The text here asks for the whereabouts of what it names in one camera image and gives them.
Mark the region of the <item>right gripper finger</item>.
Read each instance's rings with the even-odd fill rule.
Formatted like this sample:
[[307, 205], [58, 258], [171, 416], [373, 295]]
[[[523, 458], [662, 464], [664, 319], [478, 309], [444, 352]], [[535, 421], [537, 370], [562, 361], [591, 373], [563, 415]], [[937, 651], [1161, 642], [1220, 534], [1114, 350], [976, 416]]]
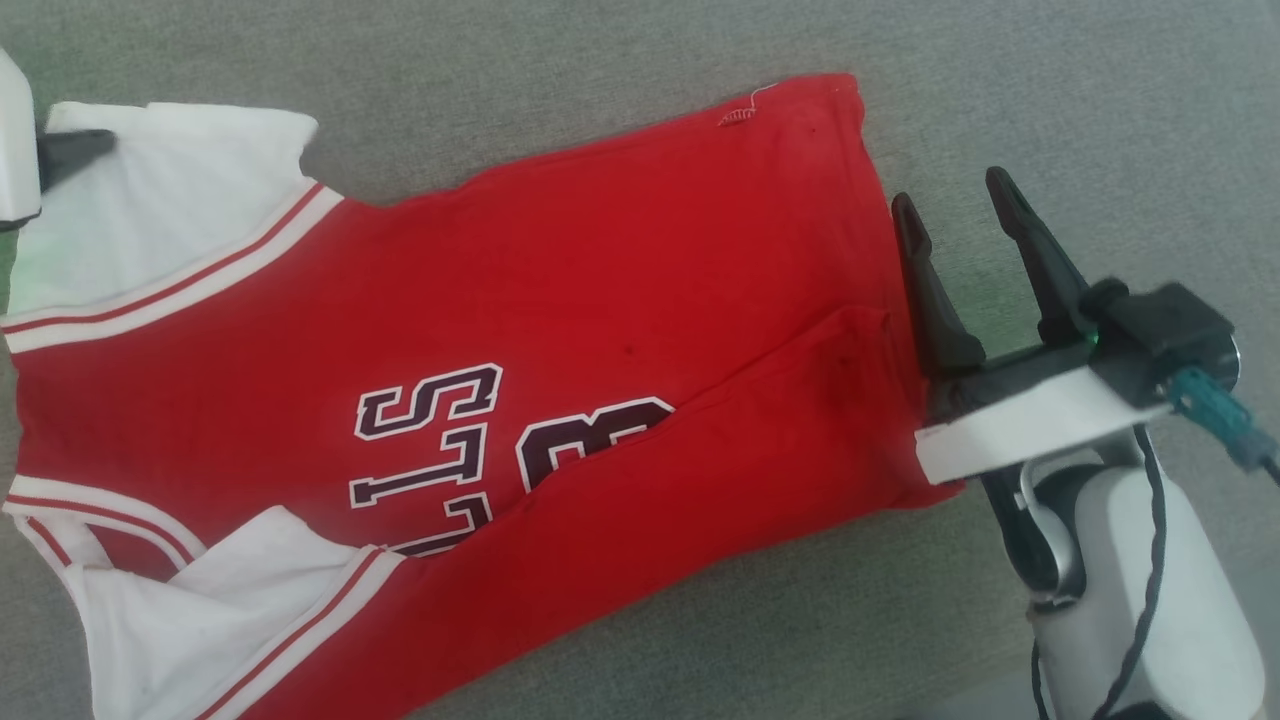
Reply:
[[1014, 240], [1039, 310], [1037, 332], [1047, 346], [1091, 338], [1091, 322], [1079, 310], [1089, 288], [1050, 228], [1002, 167], [986, 170], [986, 187], [1004, 233]]
[[914, 201], [900, 192], [890, 209], [922, 370], [937, 379], [979, 369], [987, 360], [986, 350], [966, 331], [934, 269], [933, 243]]

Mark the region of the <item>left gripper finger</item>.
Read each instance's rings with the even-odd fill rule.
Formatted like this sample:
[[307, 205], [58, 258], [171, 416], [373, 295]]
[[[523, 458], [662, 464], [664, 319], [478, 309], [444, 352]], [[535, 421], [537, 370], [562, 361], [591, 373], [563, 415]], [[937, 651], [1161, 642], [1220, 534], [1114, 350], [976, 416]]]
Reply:
[[36, 137], [38, 187], [49, 192], [105, 158], [116, 147], [116, 135], [109, 129], [78, 129], [41, 133]]

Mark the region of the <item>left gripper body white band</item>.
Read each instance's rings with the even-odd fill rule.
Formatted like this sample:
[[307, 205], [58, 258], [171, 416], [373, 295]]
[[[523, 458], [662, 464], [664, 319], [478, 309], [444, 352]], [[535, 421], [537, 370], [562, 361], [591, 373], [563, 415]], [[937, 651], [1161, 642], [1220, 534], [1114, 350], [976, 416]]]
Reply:
[[1, 53], [1, 229], [14, 231], [41, 211], [41, 183], [29, 82]]

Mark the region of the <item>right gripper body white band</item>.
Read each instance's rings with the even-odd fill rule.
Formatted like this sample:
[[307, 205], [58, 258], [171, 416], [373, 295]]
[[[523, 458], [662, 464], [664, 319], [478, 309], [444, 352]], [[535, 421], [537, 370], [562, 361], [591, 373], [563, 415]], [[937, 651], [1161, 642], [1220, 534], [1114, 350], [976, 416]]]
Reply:
[[1088, 364], [1091, 345], [1039, 346], [929, 379], [915, 484], [940, 487], [1082, 447], [1171, 414], [1135, 406]]

